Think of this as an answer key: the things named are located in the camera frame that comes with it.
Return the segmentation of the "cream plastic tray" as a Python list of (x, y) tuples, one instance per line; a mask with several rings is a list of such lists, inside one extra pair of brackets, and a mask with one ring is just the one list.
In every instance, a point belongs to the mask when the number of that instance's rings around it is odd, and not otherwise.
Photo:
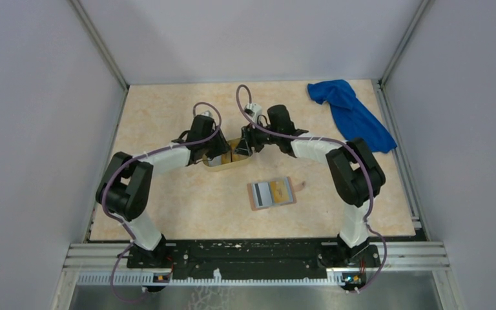
[(226, 155), (229, 155), (231, 157), (230, 163), (228, 163), (226, 165), (221, 165), (218, 167), (209, 167), (207, 165), (208, 161), (202, 160), (204, 167), (209, 172), (220, 172), (220, 171), (224, 171), (227, 169), (233, 169), (233, 168), (241, 167), (243, 165), (247, 165), (251, 160), (250, 156), (241, 156), (241, 155), (237, 155), (234, 153), (234, 148), (237, 146), (239, 140), (240, 140), (240, 138), (236, 138), (236, 139), (232, 139), (232, 140), (228, 141), (229, 145), (231, 146), (231, 151), (226, 153)]

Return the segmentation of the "tan leather card holder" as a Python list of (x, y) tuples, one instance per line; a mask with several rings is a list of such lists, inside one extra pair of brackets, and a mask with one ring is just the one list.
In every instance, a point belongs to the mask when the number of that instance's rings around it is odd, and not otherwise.
[(291, 205), (297, 202), (296, 193), (305, 189), (306, 181), (294, 181), (291, 177), (274, 178), (247, 184), (252, 211)]

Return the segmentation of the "gold VIP credit card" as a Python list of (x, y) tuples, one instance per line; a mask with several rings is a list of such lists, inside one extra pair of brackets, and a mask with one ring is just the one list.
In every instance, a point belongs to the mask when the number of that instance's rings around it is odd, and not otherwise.
[(292, 203), (294, 195), (288, 178), (273, 180), (270, 182), (273, 203), (276, 205)]

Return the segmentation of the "blue cloth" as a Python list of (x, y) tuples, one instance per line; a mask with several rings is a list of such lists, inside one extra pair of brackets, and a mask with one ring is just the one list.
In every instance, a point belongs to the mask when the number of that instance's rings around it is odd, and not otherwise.
[(333, 121), (346, 139), (362, 138), (372, 152), (384, 154), (398, 147), (388, 129), (357, 98), (346, 80), (309, 83), (307, 93), (319, 105), (328, 103)]

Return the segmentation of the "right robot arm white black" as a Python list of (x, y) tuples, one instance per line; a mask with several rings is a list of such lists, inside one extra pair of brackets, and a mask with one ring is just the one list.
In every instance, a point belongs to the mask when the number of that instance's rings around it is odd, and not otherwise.
[(338, 248), (338, 259), (346, 266), (356, 265), (364, 255), (361, 246), (369, 238), (368, 220), (375, 198), (386, 182), (367, 143), (362, 138), (337, 141), (298, 129), (284, 105), (268, 109), (267, 126), (259, 120), (263, 109), (256, 103), (247, 104), (240, 112), (249, 123), (242, 128), (237, 153), (249, 155), (267, 145), (276, 145), (290, 157), (327, 165), (336, 192), (346, 205), (339, 233), (344, 244)]

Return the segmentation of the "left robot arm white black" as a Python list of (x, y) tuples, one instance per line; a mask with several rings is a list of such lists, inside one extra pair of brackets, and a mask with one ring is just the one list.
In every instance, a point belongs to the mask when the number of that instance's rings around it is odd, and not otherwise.
[(212, 114), (198, 114), (191, 128), (166, 147), (138, 156), (115, 153), (96, 191), (96, 202), (125, 228), (134, 245), (143, 251), (144, 261), (160, 267), (167, 261), (168, 250), (162, 246), (164, 235), (146, 211), (152, 179), (204, 158), (219, 157), (230, 149)]

